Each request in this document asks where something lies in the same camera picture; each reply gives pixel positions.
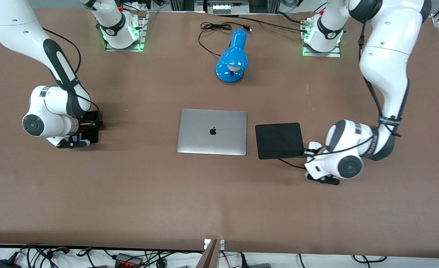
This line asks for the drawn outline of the black mouse pad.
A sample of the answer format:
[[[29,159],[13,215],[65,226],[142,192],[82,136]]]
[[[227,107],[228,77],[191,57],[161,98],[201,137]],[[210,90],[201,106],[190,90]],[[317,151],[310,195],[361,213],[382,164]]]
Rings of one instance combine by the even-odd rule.
[[[301,126],[297,122],[257,124],[257,154],[260,160],[289,159],[304,156]]]

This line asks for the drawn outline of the silver closed laptop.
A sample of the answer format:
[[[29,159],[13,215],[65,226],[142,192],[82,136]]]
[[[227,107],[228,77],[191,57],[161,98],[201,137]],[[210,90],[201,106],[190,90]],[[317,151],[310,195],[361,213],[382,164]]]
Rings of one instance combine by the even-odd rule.
[[[247,144],[247,112],[182,109],[178,153],[245,156]]]

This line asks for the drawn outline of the blue desk lamp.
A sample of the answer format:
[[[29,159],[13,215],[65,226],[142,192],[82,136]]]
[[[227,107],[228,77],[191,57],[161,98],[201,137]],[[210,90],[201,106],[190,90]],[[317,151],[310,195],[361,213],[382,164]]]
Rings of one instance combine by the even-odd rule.
[[[219,57],[215,72],[223,83],[237,83],[243,78],[245,69],[249,66],[245,52],[247,37],[244,29],[234,30],[229,47]]]

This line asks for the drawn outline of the power strip with plugs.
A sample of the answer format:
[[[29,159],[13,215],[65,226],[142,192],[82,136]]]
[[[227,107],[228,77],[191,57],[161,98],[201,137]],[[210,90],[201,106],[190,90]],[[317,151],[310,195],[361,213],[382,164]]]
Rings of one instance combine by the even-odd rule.
[[[133,11],[152,11],[152,0],[118,0],[119,7]]]

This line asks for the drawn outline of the black and orange box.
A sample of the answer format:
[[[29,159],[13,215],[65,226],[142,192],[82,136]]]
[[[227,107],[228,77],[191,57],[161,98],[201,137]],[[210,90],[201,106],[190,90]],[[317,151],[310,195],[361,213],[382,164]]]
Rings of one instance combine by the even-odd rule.
[[[119,253],[115,258],[114,268],[140,268],[142,264],[141,257]]]

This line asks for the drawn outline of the wooden board piece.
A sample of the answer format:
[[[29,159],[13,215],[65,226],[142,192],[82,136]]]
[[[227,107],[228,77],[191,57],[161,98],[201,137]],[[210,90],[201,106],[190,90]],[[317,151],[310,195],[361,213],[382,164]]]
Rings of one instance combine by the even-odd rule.
[[[221,239],[211,239],[195,268],[218,268]]]

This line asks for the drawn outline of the metal connector box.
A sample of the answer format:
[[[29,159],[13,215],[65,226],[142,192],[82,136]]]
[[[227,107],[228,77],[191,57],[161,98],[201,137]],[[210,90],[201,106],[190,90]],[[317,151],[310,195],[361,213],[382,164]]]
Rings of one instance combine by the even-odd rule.
[[[240,15],[249,11],[249,0],[206,0],[206,12],[209,14]]]

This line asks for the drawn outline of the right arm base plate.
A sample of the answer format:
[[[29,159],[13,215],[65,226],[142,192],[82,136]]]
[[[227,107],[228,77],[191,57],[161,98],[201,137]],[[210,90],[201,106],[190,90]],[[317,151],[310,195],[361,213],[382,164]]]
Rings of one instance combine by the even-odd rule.
[[[108,38],[102,36],[105,43],[105,51],[127,51],[127,52],[141,52],[144,49],[147,35],[147,23],[149,22],[150,12],[140,16],[137,14],[131,14],[128,17],[128,23],[126,24],[126,30],[129,33],[128,36],[121,34],[121,37],[126,41],[121,41],[120,44],[128,44],[124,48],[114,48],[108,42]]]

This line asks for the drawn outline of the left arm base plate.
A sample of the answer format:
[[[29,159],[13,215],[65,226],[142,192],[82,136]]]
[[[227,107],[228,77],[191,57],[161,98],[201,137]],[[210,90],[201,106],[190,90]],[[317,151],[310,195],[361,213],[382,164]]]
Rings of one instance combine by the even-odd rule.
[[[314,50],[309,43],[310,37],[313,33],[313,17],[308,17],[306,20],[301,21],[301,29],[304,29],[307,31],[307,33],[302,33],[302,55],[303,56],[313,56],[313,57],[331,57],[331,58],[340,58],[341,57],[341,51],[340,51],[340,38],[343,35],[343,31],[340,32],[338,35],[337,42],[334,46],[334,48],[331,51],[316,51]]]

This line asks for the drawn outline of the white metal bracket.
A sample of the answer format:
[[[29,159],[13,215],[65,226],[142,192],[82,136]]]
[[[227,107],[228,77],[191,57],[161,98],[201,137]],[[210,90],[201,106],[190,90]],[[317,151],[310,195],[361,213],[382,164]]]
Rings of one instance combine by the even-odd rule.
[[[204,250],[206,250],[206,248],[209,246],[210,242],[212,241],[212,239],[204,239]],[[221,251],[225,251],[225,240],[224,239],[219,239],[219,243],[220,245],[220,250]]]

